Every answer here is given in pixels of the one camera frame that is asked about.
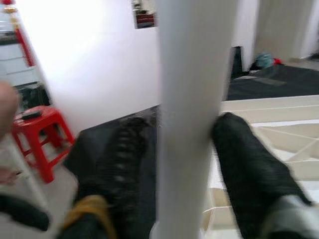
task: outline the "gray floor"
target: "gray floor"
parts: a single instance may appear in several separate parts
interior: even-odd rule
[[[289,63],[288,65],[319,70],[319,62],[313,61]],[[46,148],[46,152],[54,155],[54,151],[50,147]],[[4,161],[9,161],[9,159],[7,156],[1,155],[0,165],[2,165]],[[55,180],[50,184],[43,184],[37,177],[38,182],[47,197],[48,211],[51,216],[50,229],[45,233],[41,233],[37,230],[12,223],[8,220],[8,217],[0,215],[0,238],[52,239],[55,237],[54,235],[58,232],[59,225],[63,222],[65,213],[70,207],[70,202],[75,193],[77,182],[75,178],[61,165],[57,165],[55,167],[54,173]],[[22,180],[18,180],[14,187],[7,188],[5,191],[12,192],[36,204],[30,190]]]
[[[287,63],[289,66],[319,70],[319,62],[316,61],[303,61],[303,62],[290,62]]]
[[[57,155],[57,152],[50,144],[44,146],[44,151],[49,159],[53,159]],[[9,165],[11,168],[15,168],[7,152],[1,152],[0,165]],[[47,211],[51,219],[49,230],[45,233],[39,232],[38,230],[13,223],[6,215],[0,215],[1,239],[52,239],[58,233],[60,224],[63,222],[65,213],[72,202],[77,188],[77,181],[61,164],[56,165],[54,168],[55,179],[52,183],[44,184],[37,172],[34,171],[34,175],[47,199]],[[18,178],[13,187],[1,187],[0,189],[2,193],[18,196],[34,205],[38,205],[31,190],[22,178]]]

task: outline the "red decoration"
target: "red decoration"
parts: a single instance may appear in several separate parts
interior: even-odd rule
[[[15,3],[14,0],[2,0],[2,4],[4,5],[12,5],[14,3]]]
[[[277,64],[277,65],[282,65],[283,64],[282,60],[279,59],[279,58],[274,58],[274,60],[275,60],[274,64]]]

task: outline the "black cloth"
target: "black cloth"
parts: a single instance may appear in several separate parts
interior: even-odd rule
[[[319,95],[319,71],[274,65],[230,82],[228,101]]]
[[[50,99],[43,85],[34,87],[23,86],[17,87],[18,92],[22,95],[22,107],[24,110],[33,108],[35,106],[49,106]]]
[[[282,196],[296,195],[311,205],[288,167],[267,151],[242,118],[224,114],[211,135],[243,238],[259,236],[269,208]]]
[[[311,239],[295,232],[276,232],[269,235],[269,239]]]
[[[243,64],[241,60],[242,47],[241,46],[232,47],[232,51],[233,51],[234,58],[233,58],[233,67],[232,67],[230,78],[235,79],[244,75]]]
[[[30,203],[8,195],[0,195],[0,212],[8,214],[20,224],[47,231],[50,220],[45,212]]]
[[[98,219],[93,214],[85,214],[72,224],[57,239],[108,239]]]
[[[79,181],[97,173],[97,162],[104,154],[104,148],[112,133],[127,117],[107,122],[80,132],[64,165]],[[131,238],[148,239],[156,220],[156,143],[157,129],[146,127],[143,134],[147,139],[147,150],[142,157],[139,178],[138,216]]]
[[[262,68],[261,67],[259,67],[259,66],[257,66],[257,64],[256,64],[256,62],[254,62],[252,65],[251,65],[251,67],[250,67],[250,71],[259,71],[259,70],[261,70]]]

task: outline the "floor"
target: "floor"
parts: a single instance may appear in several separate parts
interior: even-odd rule
[[[289,66],[301,67],[313,70],[319,70],[319,62],[316,61],[303,61],[303,62],[289,62]]]
[[[301,63],[289,63],[288,65],[319,70],[319,62],[306,61]],[[45,151],[54,156],[54,150],[47,147]],[[0,155],[0,165],[7,164],[10,161],[8,154],[2,152]],[[1,238],[4,239],[52,239],[55,238],[58,232],[59,225],[63,222],[65,213],[70,207],[73,195],[75,193],[77,182],[75,178],[62,166],[57,165],[54,170],[55,180],[50,184],[42,183],[41,179],[37,178],[40,187],[45,193],[48,201],[48,211],[51,216],[51,226],[45,233],[37,230],[26,228],[21,225],[12,223],[7,216],[0,215],[0,232]],[[11,188],[0,188],[9,193],[19,195],[28,201],[35,203],[35,199],[30,194],[22,180],[18,180],[16,185]]]

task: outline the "white wall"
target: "white wall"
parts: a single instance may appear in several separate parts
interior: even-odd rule
[[[242,61],[248,70],[254,60],[259,0],[241,0],[233,46],[243,46]]]
[[[312,0],[308,5],[308,12],[304,15],[305,27],[301,25],[300,38],[295,46],[295,58],[306,58],[319,50],[319,0]]]
[[[270,52],[284,61],[308,56],[314,45],[313,26],[319,22],[316,1],[261,0],[255,53]]]
[[[157,28],[135,29],[130,0],[17,6],[53,103],[75,133],[160,103]]]

